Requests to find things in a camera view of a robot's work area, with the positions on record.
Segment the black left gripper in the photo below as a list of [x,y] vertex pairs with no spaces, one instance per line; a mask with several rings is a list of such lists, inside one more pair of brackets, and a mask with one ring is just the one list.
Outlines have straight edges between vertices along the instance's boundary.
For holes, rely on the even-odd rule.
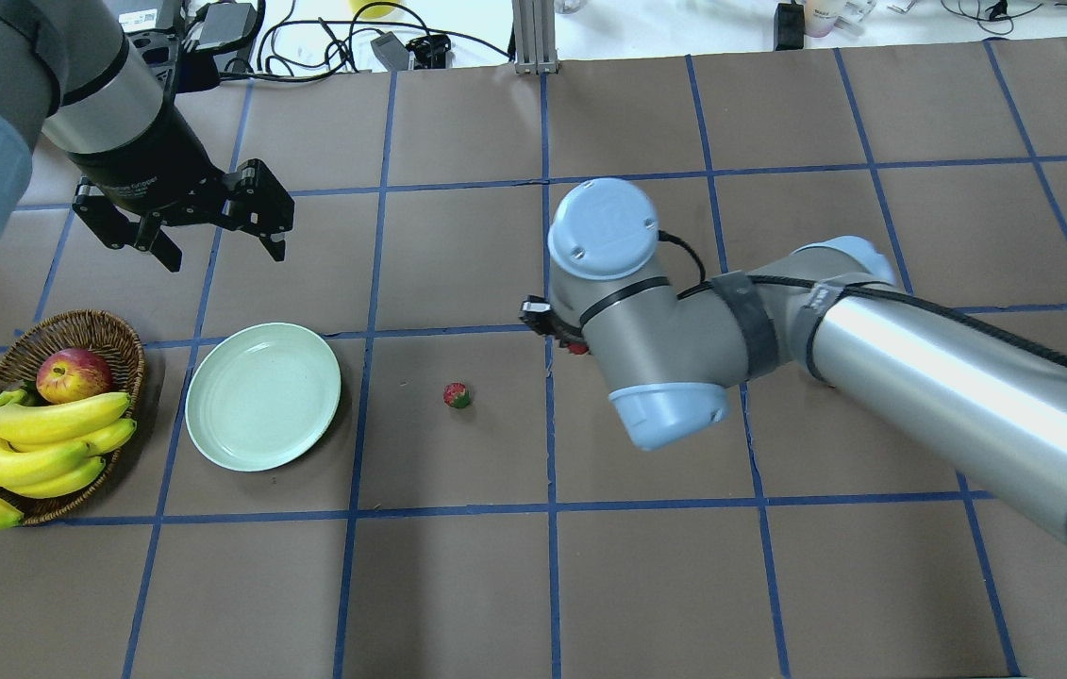
[[81,177],[71,210],[107,248],[148,248],[171,273],[182,270],[184,254],[162,228],[214,224],[241,232],[258,238],[274,262],[286,259],[286,236],[294,228],[294,199],[257,158],[230,173],[205,169],[140,181],[127,196]]

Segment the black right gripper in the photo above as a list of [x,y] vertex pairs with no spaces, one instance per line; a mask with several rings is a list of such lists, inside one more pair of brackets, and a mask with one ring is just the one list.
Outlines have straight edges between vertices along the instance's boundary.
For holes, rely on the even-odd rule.
[[588,344],[582,336],[582,328],[567,323],[551,306],[550,301],[541,296],[525,297],[520,305],[520,321],[534,331],[534,334],[555,340],[559,348],[566,349],[567,342]]

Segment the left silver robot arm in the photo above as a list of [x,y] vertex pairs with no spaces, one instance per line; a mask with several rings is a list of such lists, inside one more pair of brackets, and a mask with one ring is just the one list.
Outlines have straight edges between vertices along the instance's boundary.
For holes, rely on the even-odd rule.
[[213,224],[283,260],[291,195],[262,160],[214,165],[175,106],[219,81],[212,50],[129,35],[103,1],[0,1],[0,240],[47,138],[79,169],[71,208],[106,248],[176,272],[166,228]]

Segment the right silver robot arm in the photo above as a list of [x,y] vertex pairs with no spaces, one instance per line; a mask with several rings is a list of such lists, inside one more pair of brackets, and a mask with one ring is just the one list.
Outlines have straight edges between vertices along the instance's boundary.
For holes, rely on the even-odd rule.
[[637,447],[708,428],[731,388],[795,364],[1067,546],[1067,356],[903,293],[861,237],[684,291],[665,241],[632,181],[582,181],[547,228],[547,293],[521,305],[538,335],[596,359]]

